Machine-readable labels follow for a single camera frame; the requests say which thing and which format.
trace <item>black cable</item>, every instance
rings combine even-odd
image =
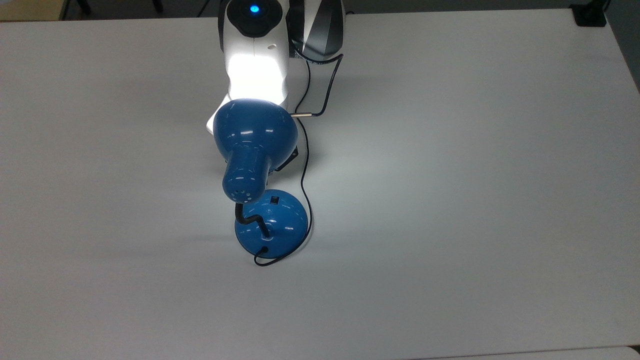
[[[291,45],[293,46],[293,50],[296,52],[296,54],[300,58],[303,58],[307,62],[307,68],[309,67],[309,63],[312,63],[314,65],[326,65],[326,64],[330,64],[330,63],[332,63],[334,61],[337,61],[335,63],[335,67],[333,68],[333,74],[331,74],[331,80],[329,80],[329,85],[326,88],[326,95],[324,97],[324,104],[322,106],[322,110],[320,110],[319,113],[311,113],[312,117],[321,116],[322,114],[324,114],[324,111],[326,110],[326,105],[329,103],[329,95],[331,94],[331,87],[333,86],[333,80],[335,79],[336,73],[338,73],[338,68],[340,67],[340,62],[342,62],[342,58],[344,57],[344,54],[340,54],[340,55],[338,55],[338,56],[336,56],[336,57],[334,57],[332,59],[329,59],[329,60],[316,61],[316,60],[313,60],[313,59],[308,58],[307,56],[303,55],[293,43],[291,43]],[[311,80],[311,75],[310,74],[311,74],[311,70],[309,70],[309,80]]]
[[[198,13],[198,16],[196,16],[196,17],[200,17],[200,16],[202,15],[202,13],[204,12],[204,10],[207,8],[207,5],[209,4],[209,1],[210,1],[210,0],[206,0],[206,1],[204,2],[204,5],[202,5],[202,9],[200,9],[200,12]]]
[[[298,102],[298,105],[296,105],[296,109],[295,109],[296,113],[298,112],[298,108],[300,107],[302,102],[307,97],[307,94],[309,93],[309,87],[310,86],[311,86],[311,67],[309,67],[309,63],[307,62],[307,89],[305,90],[304,95],[302,95],[302,98]],[[307,191],[305,190],[305,175],[307,174],[307,168],[309,166],[309,137],[307,135],[307,129],[305,128],[304,124],[302,124],[302,121],[300,121],[300,118],[296,118],[296,120],[298,121],[298,123],[300,124],[300,127],[302,128],[302,133],[305,135],[305,148],[307,150],[307,153],[305,155],[305,166],[302,169],[302,176],[300,176],[300,188],[302,189],[302,194],[304,194],[305,199],[307,200],[307,206],[309,208],[309,226],[307,227],[307,231],[305,232],[305,235],[304,235],[304,237],[302,237],[302,241],[298,244],[298,246],[296,246],[295,248],[290,250],[288,253],[280,256],[279,258],[271,260],[268,263],[259,263],[258,262],[258,256],[260,256],[262,254],[266,254],[269,251],[269,249],[267,247],[262,247],[260,249],[260,251],[258,251],[253,256],[253,262],[258,266],[273,265],[273,264],[277,263],[278,261],[280,261],[280,260],[286,258],[287,256],[291,255],[294,251],[298,250],[298,248],[300,248],[300,246],[302,244],[304,244],[305,240],[307,240],[307,238],[309,237],[309,233],[311,233],[311,227],[314,224],[314,211],[311,208],[311,201],[309,200],[309,196],[307,195]]]

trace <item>black flexible neck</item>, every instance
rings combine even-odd
[[[264,236],[264,238],[265,239],[270,238],[271,235],[269,234],[269,229],[267,229],[267,225],[264,224],[264,219],[262,219],[262,216],[251,215],[250,217],[245,218],[243,214],[243,208],[244,208],[244,205],[236,203],[236,220],[241,225],[249,225],[254,221],[257,222],[258,226],[260,227],[260,231],[262,231],[262,235]]]

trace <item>black mount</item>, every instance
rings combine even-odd
[[[578,26],[587,28],[603,28],[607,24],[604,7],[607,0],[593,0],[587,5],[572,4],[573,18]]]
[[[280,165],[277,169],[275,169],[274,171],[280,171],[282,170],[285,166],[287,166],[293,159],[295,159],[298,156],[298,147],[296,146],[295,149],[293,149],[293,152],[291,153],[291,155],[289,155],[289,158],[287,159],[287,161],[285,161],[282,165]]]

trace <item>power cord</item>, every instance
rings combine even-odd
[[[324,114],[324,111],[326,110],[326,105],[329,103],[329,95],[331,94],[331,87],[333,86],[333,80],[335,79],[336,73],[338,73],[338,68],[340,67],[340,62],[342,62],[342,58],[344,57],[344,54],[340,54],[340,55],[338,55],[338,56],[336,56],[334,58],[331,58],[329,60],[317,61],[317,60],[313,60],[313,59],[303,55],[298,50],[298,48],[293,44],[293,42],[291,40],[289,42],[291,44],[291,47],[295,51],[296,55],[298,55],[300,58],[304,59],[307,62],[307,69],[309,71],[309,79],[311,79],[311,69],[309,67],[310,63],[312,63],[314,65],[326,65],[326,64],[331,64],[331,63],[335,62],[335,67],[333,68],[333,74],[331,74],[331,80],[329,80],[329,85],[327,86],[327,89],[326,89],[326,95],[324,97],[324,104],[322,106],[322,110],[320,110],[319,113],[298,113],[298,107],[296,107],[295,113],[291,115],[291,116],[296,117],[296,118],[297,117],[318,117],[318,116],[321,116],[322,114]]]
[[[309,87],[311,86],[311,67],[309,67],[309,62],[307,62],[307,89],[305,90],[304,95],[302,95],[302,98],[300,99],[300,101],[298,101],[298,105],[296,105],[296,110],[295,112],[298,112],[298,108],[300,107],[300,105],[302,104],[302,102],[305,100],[305,98],[307,97],[307,94],[309,93]],[[275,263],[277,263],[278,261],[286,258],[287,256],[291,255],[294,251],[298,250],[300,248],[300,246],[302,244],[305,243],[305,241],[307,240],[307,238],[309,237],[309,233],[311,233],[311,227],[314,224],[314,211],[311,208],[311,201],[309,200],[309,196],[307,195],[307,191],[305,190],[305,175],[307,174],[307,168],[309,166],[309,137],[307,135],[307,129],[305,128],[305,125],[302,124],[302,121],[300,121],[300,118],[296,118],[296,120],[298,121],[298,123],[300,124],[300,127],[302,128],[302,133],[305,135],[305,148],[306,148],[306,155],[305,155],[305,166],[302,169],[302,176],[300,176],[300,188],[302,189],[302,194],[304,194],[305,199],[307,200],[307,206],[309,208],[309,226],[307,227],[307,231],[305,232],[304,237],[302,237],[302,241],[298,244],[298,246],[296,246],[295,248],[293,248],[291,251],[289,251],[288,253],[280,256],[279,258],[276,258],[274,260],[271,260],[268,263],[259,263],[258,262],[258,257],[262,254],[266,254],[269,251],[269,248],[262,247],[260,249],[260,251],[258,251],[254,256],[253,256],[253,262],[258,265],[258,266],[269,266],[269,265],[273,265]]]
[[[324,105],[322,110],[319,113],[312,113],[312,116],[314,117],[318,117],[322,114],[324,114],[324,110],[326,109],[326,105],[329,101],[329,95],[331,94],[331,87],[333,85],[333,80],[335,79],[335,74],[338,72],[338,67],[340,66],[340,62],[342,61],[342,58],[344,57],[343,54],[340,54],[332,59],[329,60],[325,60],[325,61],[315,61],[312,60],[304,55],[302,55],[297,48],[294,46],[293,49],[296,51],[296,54],[298,54],[298,56],[300,56],[302,59],[305,60],[306,64],[307,64],[307,88],[305,89],[305,93],[302,95],[302,98],[300,99],[300,101],[298,101],[298,104],[296,105],[296,109],[295,109],[295,113],[292,115],[293,117],[296,117],[295,115],[298,114],[298,109],[300,108],[300,105],[302,105],[302,102],[307,98],[307,94],[309,93],[309,88],[311,87],[311,66],[309,65],[310,63],[315,64],[315,65],[326,65],[332,62],[336,61],[335,67],[333,68],[333,74],[331,75],[331,80],[329,80],[329,85],[327,86],[326,89],[326,95],[324,97]],[[298,250],[300,248],[300,246],[302,244],[305,243],[305,241],[307,240],[307,238],[309,237],[309,234],[311,233],[311,228],[314,224],[314,211],[311,207],[311,201],[309,200],[309,196],[307,195],[307,191],[305,190],[305,176],[307,174],[307,168],[309,166],[309,137],[307,135],[307,129],[305,128],[305,125],[302,123],[302,121],[300,120],[299,117],[296,117],[296,120],[298,121],[298,123],[300,124],[300,128],[302,128],[302,133],[305,135],[305,148],[306,148],[306,155],[305,155],[305,166],[302,169],[302,176],[300,176],[300,189],[302,189],[302,194],[304,194],[305,199],[307,200],[307,206],[309,208],[309,226],[307,227],[307,231],[305,232],[304,237],[302,237],[302,241],[298,244],[298,246],[296,246],[295,248],[293,248],[291,251],[289,251],[288,253],[280,256],[279,258],[276,258],[274,260],[271,260],[268,263],[259,263],[258,262],[258,257],[260,255],[266,254],[269,251],[269,248],[267,247],[262,247],[253,257],[253,262],[258,265],[258,266],[269,266],[269,265],[273,265],[275,263],[277,263],[278,261],[286,258],[287,256],[291,255],[294,251]]]

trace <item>floor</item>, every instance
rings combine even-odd
[[[166,17],[218,16],[219,0],[162,0],[157,13],[152,0],[87,0],[91,15],[84,15],[76,0],[68,0],[66,20],[149,19]],[[587,0],[344,0],[345,9],[355,13],[441,12],[463,10],[511,10],[567,8]],[[640,89],[640,1],[612,0],[607,17],[618,39],[627,65]]]

